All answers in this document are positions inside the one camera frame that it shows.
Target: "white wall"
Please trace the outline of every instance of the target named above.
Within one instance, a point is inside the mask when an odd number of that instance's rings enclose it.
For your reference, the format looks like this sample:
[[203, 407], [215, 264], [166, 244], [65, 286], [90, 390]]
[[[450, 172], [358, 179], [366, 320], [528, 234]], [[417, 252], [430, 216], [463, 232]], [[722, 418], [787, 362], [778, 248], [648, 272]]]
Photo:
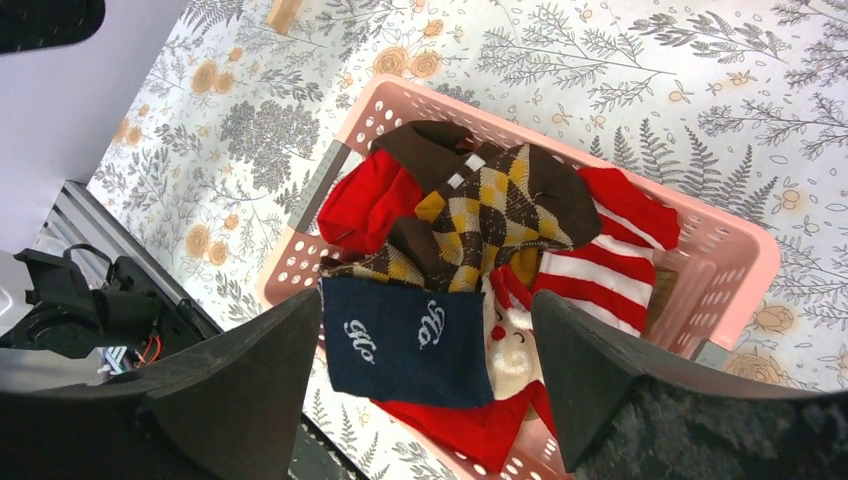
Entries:
[[0, 56], [0, 250], [32, 246], [66, 179], [88, 182], [187, 0], [107, 0], [69, 47]]

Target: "black cable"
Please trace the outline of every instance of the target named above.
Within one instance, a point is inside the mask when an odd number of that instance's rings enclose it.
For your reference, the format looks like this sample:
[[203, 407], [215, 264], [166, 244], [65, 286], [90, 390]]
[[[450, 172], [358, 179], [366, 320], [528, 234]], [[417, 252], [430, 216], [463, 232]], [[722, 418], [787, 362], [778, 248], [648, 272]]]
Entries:
[[106, 255], [101, 250], [99, 250], [95, 247], [92, 247], [91, 245], [89, 245], [87, 243], [77, 243], [77, 244], [71, 245], [70, 247], [66, 248], [65, 251], [62, 253], [62, 258], [66, 259], [66, 260], [71, 260], [71, 253], [73, 253], [74, 250], [84, 250], [86, 252], [89, 252], [89, 253], [95, 255], [96, 257], [100, 258], [104, 262], [106, 262], [108, 267], [106, 269], [106, 282], [105, 282], [105, 284], [110, 285], [112, 283], [113, 277], [115, 275], [115, 263], [112, 262], [112, 259], [109, 258], [109, 255]]

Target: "white embroidered text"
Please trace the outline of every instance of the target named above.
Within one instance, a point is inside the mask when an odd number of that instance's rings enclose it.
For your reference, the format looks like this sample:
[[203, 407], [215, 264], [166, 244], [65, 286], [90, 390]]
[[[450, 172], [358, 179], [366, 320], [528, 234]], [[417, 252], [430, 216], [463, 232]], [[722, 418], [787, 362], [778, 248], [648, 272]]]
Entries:
[[374, 352], [377, 350], [377, 345], [374, 345], [365, 325], [359, 320], [351, 320], [345, 322], [343, 327], [348, 338], [353, 340], [353, 348], [359, 352], [363, 360], [374, 365]]
[[424, 346], [430, 343], [438, 345], [445, 328], [445, 311], [436, 306], [435, 300], [427, 302], [427, 310], [430, 315], [421, 317], [421, 328], [418, 329], [419, 350], [423, 350]]

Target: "argyle pattern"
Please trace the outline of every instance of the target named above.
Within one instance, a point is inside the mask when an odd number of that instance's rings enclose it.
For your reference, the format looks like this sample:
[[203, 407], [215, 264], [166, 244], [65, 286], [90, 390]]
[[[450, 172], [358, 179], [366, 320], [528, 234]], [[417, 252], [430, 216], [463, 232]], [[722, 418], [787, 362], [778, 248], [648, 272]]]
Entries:
[[[431, 291], [473, 292], [478, 290], [481, 275], [508, 262], [519, 250], [572, 250], [574, 242], [557, 216], [533, 201], [529, 188], [534, 165], [531, 150], [530, 145], [509, 149], [456, 188], [445, 185], [431, 194], [441, 197], [443, 207], [432, 221], [432, 238], [421, 241], [437, 245], [438, 268], [422, 271], [422, 262], [413, 260], [416, 253], [402, 251], [390, 237], [376, 254], [357, 263], [327, 268], [322, 275], [366, 278]], [[535, 151], [547, 155], [538, 147]]]

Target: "floral bedsheet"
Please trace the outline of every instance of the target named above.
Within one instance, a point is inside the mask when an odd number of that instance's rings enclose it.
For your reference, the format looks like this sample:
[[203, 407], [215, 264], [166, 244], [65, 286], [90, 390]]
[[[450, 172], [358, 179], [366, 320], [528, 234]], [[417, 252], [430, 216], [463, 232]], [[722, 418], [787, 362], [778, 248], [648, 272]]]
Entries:
[[[780, 274], [726, 369], [845, 387], [848, 1], [304, 0], [288, 35], [270, 3], [189, 0], [89, 185], [222, 327], [391, 73], [768, 229]], [[320, 362], [304, 410], [375, 478], [453, 476]]]

